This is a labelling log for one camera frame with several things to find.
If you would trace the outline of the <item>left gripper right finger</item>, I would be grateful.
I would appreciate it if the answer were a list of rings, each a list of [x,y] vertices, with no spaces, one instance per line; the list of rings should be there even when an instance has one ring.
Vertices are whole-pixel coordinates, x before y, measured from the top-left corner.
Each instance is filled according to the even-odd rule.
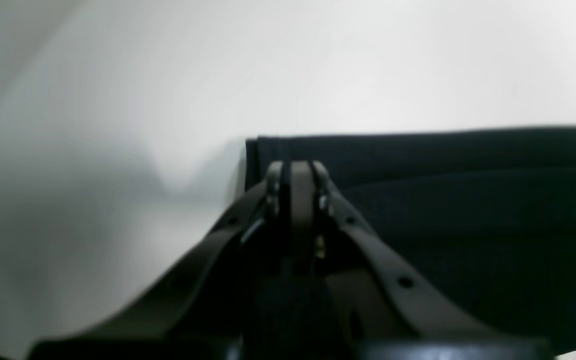
[[[317,161],[288,165],[291,269],[311,275],[319,251],[331,260],[348,245],[377,294],[358,317],[364,334],[378,340],[357,346],[357,360],[551,360],[546,343],[498,332],[446,298],[377,236],[343,198]]]

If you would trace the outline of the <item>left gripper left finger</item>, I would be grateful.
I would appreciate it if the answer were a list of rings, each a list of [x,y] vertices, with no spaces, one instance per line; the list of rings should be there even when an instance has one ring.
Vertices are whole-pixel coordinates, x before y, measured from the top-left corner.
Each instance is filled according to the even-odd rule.
[[[30,360],[228,360],[241,353],[240,279],[250,239],[282,215],[283,162],[238,198],[206,236],[118,314],[40,342]]]

